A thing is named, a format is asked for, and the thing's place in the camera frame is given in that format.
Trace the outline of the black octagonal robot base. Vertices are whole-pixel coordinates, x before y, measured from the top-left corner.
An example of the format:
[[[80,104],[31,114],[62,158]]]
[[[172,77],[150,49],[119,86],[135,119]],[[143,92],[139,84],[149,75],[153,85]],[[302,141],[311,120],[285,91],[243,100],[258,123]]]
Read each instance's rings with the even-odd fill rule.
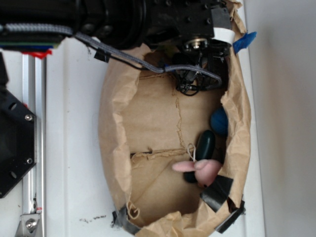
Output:
[[[0,197],[5,198],[35,165],[36,116],[8,88],[0,54]]]

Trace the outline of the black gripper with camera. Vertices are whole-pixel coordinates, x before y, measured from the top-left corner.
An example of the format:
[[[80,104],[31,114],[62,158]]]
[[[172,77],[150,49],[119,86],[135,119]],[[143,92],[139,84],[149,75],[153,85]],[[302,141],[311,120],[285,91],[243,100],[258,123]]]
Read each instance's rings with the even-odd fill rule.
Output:
[[[216,39],[210,42],[197,39],[187,43],[173,55],[172,63],[197,66],[211,72],[213,76],[187,69],[176,70],[176,89],[184,95],[196,95],[201,91],[224,87],[228,80],[226,57],[229,56],[230,48],[231,44]]]

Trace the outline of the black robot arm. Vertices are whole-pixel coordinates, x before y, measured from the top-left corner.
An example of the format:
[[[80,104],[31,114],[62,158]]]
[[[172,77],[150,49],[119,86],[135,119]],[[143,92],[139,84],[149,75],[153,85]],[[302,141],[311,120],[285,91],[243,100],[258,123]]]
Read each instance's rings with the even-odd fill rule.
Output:
[[[192,96],[219,88],[213,67],[233,45],[234,32],[223,0],[3,0],[2,49],[43,58],[64,38],[74,37],[102,56],[138,70],[173,72],[177,88]],[[154,66],[125,51],[175,47],[172,64]]]

